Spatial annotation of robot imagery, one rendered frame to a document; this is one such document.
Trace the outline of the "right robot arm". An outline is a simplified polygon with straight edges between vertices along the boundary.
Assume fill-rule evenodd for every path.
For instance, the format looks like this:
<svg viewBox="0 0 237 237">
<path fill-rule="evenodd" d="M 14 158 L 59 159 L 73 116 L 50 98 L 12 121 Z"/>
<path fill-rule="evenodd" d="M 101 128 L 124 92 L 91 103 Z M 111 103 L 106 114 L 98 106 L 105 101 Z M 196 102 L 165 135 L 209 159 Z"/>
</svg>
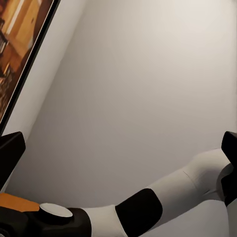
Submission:
<svg viewBox="0 0 237 237">
<path fill-rule="evenodd" d="M 139 237 L 206 200 L 224 201 L 234 166 L 222 149 L 198 154 L 185 166 L 119 205 L 39 211 L 0 207 L 0 237 Z"/>
</svg>

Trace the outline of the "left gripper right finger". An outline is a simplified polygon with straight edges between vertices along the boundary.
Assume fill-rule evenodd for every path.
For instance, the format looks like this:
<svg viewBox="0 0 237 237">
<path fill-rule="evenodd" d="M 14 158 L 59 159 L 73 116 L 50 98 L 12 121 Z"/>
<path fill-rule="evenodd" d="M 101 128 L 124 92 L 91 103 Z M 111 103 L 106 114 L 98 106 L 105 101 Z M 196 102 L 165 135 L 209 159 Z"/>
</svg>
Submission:
<svg viewBox="0 0 237 237">
<path fill-rule="evenodd" d="M 221 148 L 237 171 L 237 133 L 226 131 Z"/>
</svg>

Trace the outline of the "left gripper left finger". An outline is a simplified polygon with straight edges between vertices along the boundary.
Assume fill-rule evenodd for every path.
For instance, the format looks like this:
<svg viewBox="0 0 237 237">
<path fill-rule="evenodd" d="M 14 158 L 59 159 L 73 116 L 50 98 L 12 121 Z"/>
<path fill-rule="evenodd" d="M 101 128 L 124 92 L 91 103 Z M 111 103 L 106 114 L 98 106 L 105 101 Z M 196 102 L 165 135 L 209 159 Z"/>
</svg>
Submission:
<svg viewBox="0 0 237 237">
<path fill-rule="evenodd" d="M 0 137 L 0 191 L 26 149 L 21 131 Z"/>
</svg>

